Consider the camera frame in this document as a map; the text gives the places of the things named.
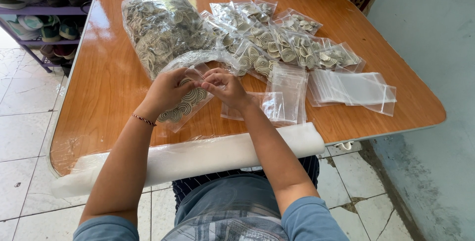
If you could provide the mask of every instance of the white foam sheet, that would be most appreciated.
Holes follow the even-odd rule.
[[[277,131],[298,158],[324,152],[324,141],[312,122]],[[80,157],[71,174],[51,184],[52,194],[56,198],[90,194],[108,155],[106,152]],[[259,165],[249,133],[150,147],[145,187]]]

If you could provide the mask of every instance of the purple shoe rack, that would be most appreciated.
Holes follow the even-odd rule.
[[[84,6],[83,10],[85,12],[89,12],[90,6]],[[7,9],[0,7],[0,14],[9,14],[9,15],[86,15],[80,7],[75,6],[63,6],[63,7],[50,7],[48,3],[45,1],[36,3],[34,5],[29,5],[22,9]],[[19,45],[23,48],[30,56],[35,59],[38,64],[43,67],[47,73],[51,73],[52,70],[50,67],[58,67],[59,65],[52,64],[49,60],[45,57],[39,58],[36,56],[33,51],[27,45],[44,45],[44,44],[78,44],[80,38],[75,40],[59,40],[53,43],[46,43],[41,40],[41,37],[37,38],[36,40],[28,40],[23,41],[13,32],[10,27],[6,24],[5,21],[0,20],[0,27],[2,27],[5,32],[7,32]]]

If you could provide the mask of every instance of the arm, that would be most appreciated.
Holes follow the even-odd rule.
[[[243,115],[256,155],[276,195],[281,215],[301,197],[320,197],[297,157],[264,112],[249,99],[237,77],[220,68],[210,70],[205,77],[201,86]],[[226,89],[216,87],[220,84],[226,85]]]
[[[195,87],[178,87],[187,68],[158,75],[135,115],[155,122]],[[153,127],[131,116],[114,144],[92,188],[79,224],[91,218],[115,215],[137,226],[137,207],[147,172],[147,156]]]

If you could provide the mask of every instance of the person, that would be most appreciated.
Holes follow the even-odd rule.
[[[348,240],[318,195],[316,157],[296,158],[237,77],[214,68],[203,82],[178,86],[186,69],[159,74],[152,83],[105,161],[73,240],[139,240],[152,122],[196,87],[240,111],[263,175],[235,170],[174,181],[175,227],[163,240]]]

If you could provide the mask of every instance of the table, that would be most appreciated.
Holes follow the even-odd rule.
[[[112,148],[151,85],[123,29],[122,1],[94,0],[90,8],[51,142],[49,156],[59,175],[68,174],[79,156]],[[230,0],[189,1],[201,12],[211,11],[210,2]],[[445,110],[437,97],[352,3],[277,1],[276,13],[292,7],[318,20],[324,26],[316,36],[347,42],[367,61],[364,72],[380,72],[389,85],[397,87],[394,117],[364,107],[313,108],[307,101],[308,120],[326,144],[421,129],[444,121]],[[247,91],[265,91],[265,84],[250,75],[242,84]],[[156,127],[150,145],[246,132],[244,122],[221,118],[220,110],[221,101],[213,98],[176,134]]]

